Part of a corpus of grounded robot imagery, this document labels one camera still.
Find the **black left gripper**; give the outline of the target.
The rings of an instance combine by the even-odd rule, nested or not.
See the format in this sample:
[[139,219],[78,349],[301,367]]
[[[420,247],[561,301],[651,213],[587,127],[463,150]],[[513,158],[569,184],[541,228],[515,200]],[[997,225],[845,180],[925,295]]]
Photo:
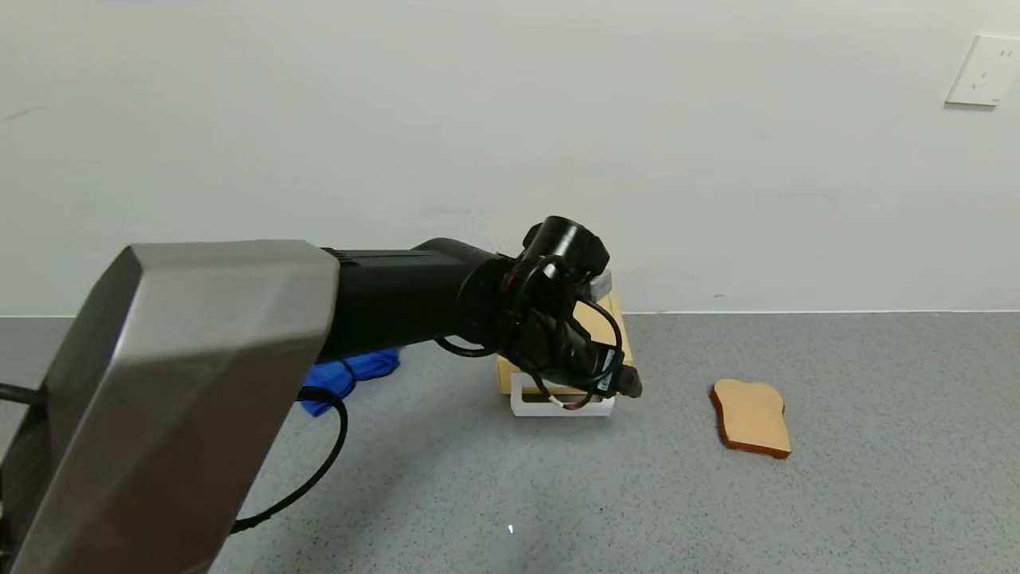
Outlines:
[[626,330],[618,320],[565,320],[551,343],[551,381],[601,399],[642,395],[638,368],[626,364]]

